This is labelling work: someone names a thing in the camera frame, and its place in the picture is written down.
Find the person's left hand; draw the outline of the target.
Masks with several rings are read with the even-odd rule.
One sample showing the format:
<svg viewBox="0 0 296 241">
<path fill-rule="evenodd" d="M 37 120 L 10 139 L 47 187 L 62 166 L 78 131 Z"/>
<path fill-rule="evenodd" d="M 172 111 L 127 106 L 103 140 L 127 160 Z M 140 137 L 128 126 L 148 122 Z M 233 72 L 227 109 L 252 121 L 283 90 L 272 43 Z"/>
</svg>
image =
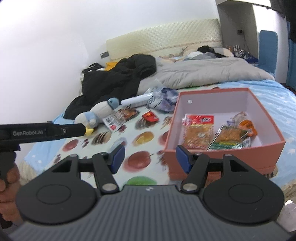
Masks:
<svg viewBox="0 0 296 241">
<path fill-rule="evenodd" d="M 0 211 L 3 219 L 11 222 L 21 222 L 21 216 L 16 206 L 16 195 L 21 187 L 18 166 L 14 163 L 7 173 L 8 184 L 1 180 Z"/>
</svg>

